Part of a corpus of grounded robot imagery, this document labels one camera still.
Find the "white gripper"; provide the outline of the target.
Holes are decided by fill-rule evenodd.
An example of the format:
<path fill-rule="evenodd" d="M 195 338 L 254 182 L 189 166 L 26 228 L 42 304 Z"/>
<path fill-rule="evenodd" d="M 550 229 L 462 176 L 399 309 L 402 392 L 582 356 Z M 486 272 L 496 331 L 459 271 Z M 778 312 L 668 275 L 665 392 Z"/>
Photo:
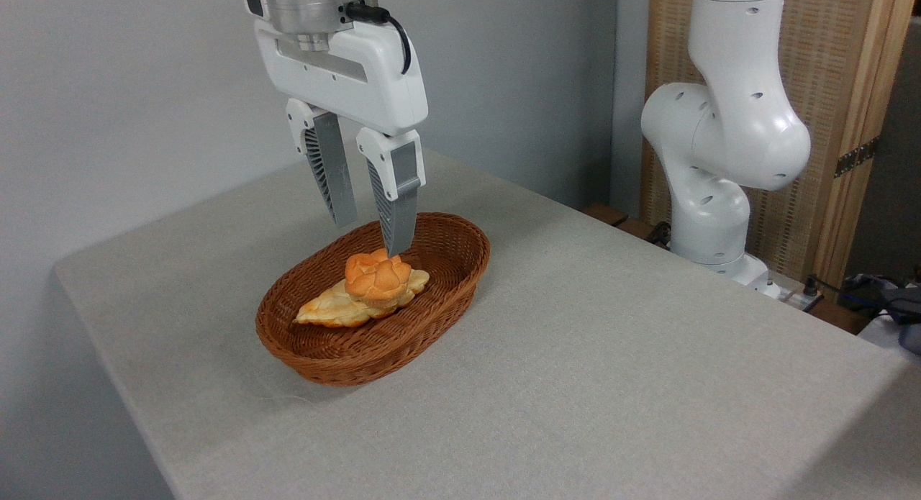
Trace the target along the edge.
<path fill-rule="evenodd" d="M 368 163 L 388 256 L 408 250 L 417 226 L 417 193 L 427 184 L 414 128 L 427 119 L 428 103 L 417 62 L 401 74 L 398 32 L 358 22 L 336 32 L 322 52 L 302 50 L 263 20 L 255 21 L 255 36 L 273 85 L 295 97 L 286 104 L 295 148 L 307 157 L 336 227 L 358 218 L 339 114 L 365 126 L 356 142 Z"/>

